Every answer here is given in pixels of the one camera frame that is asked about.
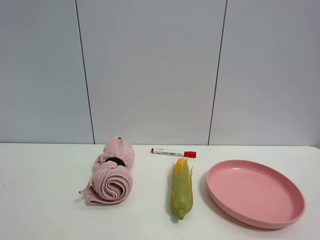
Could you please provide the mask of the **red whiteboard marker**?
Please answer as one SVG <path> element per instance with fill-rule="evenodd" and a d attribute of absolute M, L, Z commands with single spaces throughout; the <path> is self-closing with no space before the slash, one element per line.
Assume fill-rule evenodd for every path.
<path fill-rule="evenodd" d="M 164 148 L 151 148 L 152 154 L 178 156 L 184 158 L 196 158 L 197 153 L 195 151 L 181 151 L 181 150 L 170 150 Z"/>

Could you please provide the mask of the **black hair band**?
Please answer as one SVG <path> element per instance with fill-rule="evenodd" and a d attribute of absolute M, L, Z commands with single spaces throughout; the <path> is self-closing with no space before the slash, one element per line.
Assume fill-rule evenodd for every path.
<path fill-rule="evenodd" d="M 118 157 L 110 157 L 110 158 L 106 159 L 104 162 L 105 162 L 105 163 L 114 162 L 114 163 L 116 163 L 118 166 L 126 167 L 125 162 L 124 162 L 123 160 L 121 160 L 120 158 L 118 158 Z"/>

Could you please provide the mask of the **toy corn cob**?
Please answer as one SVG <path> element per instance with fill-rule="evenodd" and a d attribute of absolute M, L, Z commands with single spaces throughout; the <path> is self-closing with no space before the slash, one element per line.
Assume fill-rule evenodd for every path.
<path fill-rule="evenodd" d="M 179 220 L 183 220 L 193 208 L 192 175 L 188 157 L 179 158 L 172 165 L 171 208 Z"/>

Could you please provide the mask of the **rolled pink towel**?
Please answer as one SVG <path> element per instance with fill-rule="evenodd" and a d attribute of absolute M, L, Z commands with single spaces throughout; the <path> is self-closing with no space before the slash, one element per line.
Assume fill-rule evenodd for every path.
<path fill-rule="evenodd" d="M 115 162 L 105 162 L 112 157 L 123 160 L 126 167 Z M 125 201 L 133 187 L 131 170 L 134 163 L 135 151 L 132 145 L 120 136 L 113 137 L 94 161 L 86 188 L 78 193 L 85 194 L 91 205 L 114 205 Z"/>

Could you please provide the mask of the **pink plastic plate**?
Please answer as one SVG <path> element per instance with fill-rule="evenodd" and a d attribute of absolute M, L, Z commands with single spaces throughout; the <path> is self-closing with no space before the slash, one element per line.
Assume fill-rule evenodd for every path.
<path fill-rule="evenodd" d="M 225 213 L 262 229 L 282 229 L 305 213 L 300 189 L 285 175 L 248 160 L 225 160 L 206 176 L 209 194 Z"/>

